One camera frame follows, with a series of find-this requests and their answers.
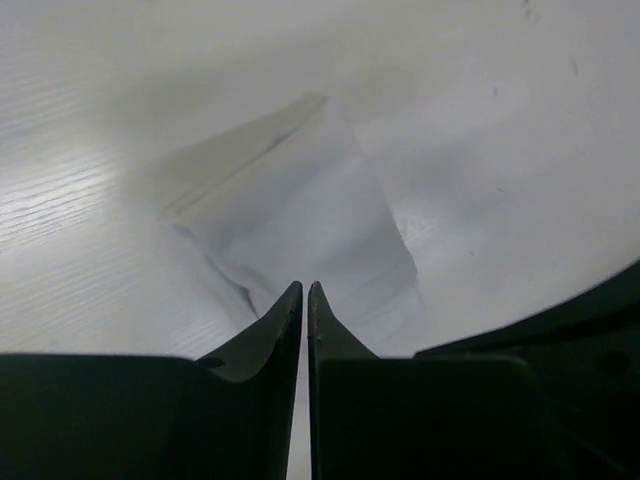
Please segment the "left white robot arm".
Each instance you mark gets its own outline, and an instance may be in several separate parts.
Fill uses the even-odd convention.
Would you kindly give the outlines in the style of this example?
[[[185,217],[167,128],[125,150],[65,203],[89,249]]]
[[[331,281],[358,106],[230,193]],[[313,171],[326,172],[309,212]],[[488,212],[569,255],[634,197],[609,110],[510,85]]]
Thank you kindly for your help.
[[[516,324],[381,358],[293,283],[197,360],[1,358],[5,479],[283,479],[299,352],[315,479],[635,479],[639,269]]]

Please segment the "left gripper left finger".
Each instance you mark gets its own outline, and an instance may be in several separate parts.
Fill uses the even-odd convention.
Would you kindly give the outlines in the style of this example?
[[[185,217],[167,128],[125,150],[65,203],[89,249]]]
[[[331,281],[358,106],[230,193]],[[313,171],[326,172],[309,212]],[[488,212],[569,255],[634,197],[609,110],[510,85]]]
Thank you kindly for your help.
[[[5,354],[5,479],[283,479],[303,289],[209,354]]]

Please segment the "white skirt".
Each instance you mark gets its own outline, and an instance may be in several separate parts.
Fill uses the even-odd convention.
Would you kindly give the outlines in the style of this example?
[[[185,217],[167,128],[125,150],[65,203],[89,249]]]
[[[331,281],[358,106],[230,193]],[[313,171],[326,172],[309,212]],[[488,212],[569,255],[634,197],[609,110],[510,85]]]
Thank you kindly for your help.
[[[172,252],[235,328],[317,282],[372,351],[409,351],[417,268],[336,99],[308,93],[182,148],[145,183]]]

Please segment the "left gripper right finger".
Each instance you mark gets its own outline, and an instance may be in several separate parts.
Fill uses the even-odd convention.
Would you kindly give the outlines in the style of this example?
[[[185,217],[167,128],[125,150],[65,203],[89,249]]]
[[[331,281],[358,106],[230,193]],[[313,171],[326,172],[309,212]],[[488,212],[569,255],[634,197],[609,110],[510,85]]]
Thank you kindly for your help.
[[[556,479],[560,435],[524,362],[493,355],[381,358],[308,295],[316,479]]]

